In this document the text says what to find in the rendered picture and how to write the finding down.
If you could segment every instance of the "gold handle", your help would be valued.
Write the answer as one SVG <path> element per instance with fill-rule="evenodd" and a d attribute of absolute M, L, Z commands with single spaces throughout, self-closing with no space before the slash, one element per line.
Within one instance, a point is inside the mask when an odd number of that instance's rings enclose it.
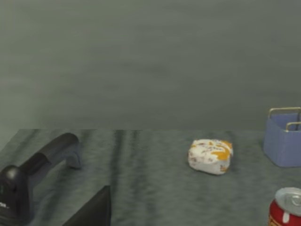
<path fill-rule="evenodd" d="M 286 125 L 286 128 L 285 130 L 288 132 L 289 131 L 289 128 L 291 125 L 301 125 L 301 121 L 300 122 L 289 122 L 287 125 Z"/>
<path fill-rule="evenodd" d="M 270 110 L 269 110 L 269 118 L 271 117 L 271 115 L 272 115 L 272 112 L 273 111 L 277 111 L 277 110 L 298 110 L 298 114 L 300 114 L 301 113 L 301 107 L 280 107 L 280 108 L 271 108 Z"/>

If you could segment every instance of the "purple box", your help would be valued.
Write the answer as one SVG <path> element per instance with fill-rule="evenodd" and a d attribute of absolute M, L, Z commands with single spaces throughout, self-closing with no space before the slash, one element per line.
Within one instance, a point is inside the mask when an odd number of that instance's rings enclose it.
<path fill-rule="evenodd" d="M 274 111 L 295 110 L 297 113 Z M 280 167 L 301 166 L 301 107 L 273 108 L 269 112 L 264 137 L 264 153 Z"/>

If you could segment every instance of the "gray table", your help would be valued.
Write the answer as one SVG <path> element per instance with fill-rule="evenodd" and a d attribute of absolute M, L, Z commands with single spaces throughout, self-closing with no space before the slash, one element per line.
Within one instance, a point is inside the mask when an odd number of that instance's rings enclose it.
<path fill-rule="evenodd" d="M 264 226 L 277 189 L 301 187 L 300 168 L 282 169 L 263 154 L 263 133 L 197 130 L 20 130 L 0 152 L 0 167 L 21 164 L 64 132 L 82 142 L 83 170 L 61 163 L 35 189 L 30 226 L 60 226 L 104 185 L 112 188 L 112 226 Z M 223 176 L 189 168 L 193 139 L 233 143 Z"/>

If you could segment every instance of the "gray wall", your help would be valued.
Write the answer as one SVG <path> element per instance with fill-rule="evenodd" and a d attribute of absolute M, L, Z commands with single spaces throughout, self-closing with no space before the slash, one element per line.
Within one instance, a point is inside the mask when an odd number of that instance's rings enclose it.
<path fill-rule="evenodd" d="M 0 2 L 0 126 L 264 129 L 298 106 L 297 0 Z"/>

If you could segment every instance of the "black handle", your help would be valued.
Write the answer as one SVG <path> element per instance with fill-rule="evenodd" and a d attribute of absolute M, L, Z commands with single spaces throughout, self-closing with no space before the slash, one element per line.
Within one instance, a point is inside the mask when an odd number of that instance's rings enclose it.
<path fill-rule="evenodd" d="M 104 186 L 63 226 L 110 226 L 111 192 L 110 186 Z"/>
<path fill-rule="evenodd" d="M 29 176 L 30 184 L 35 187 L 57 164 L 66 159 L 69 167 L 81 168 L 79 139 L 72 133 L 65 133 L 42 147 L 20 170 Z"/>

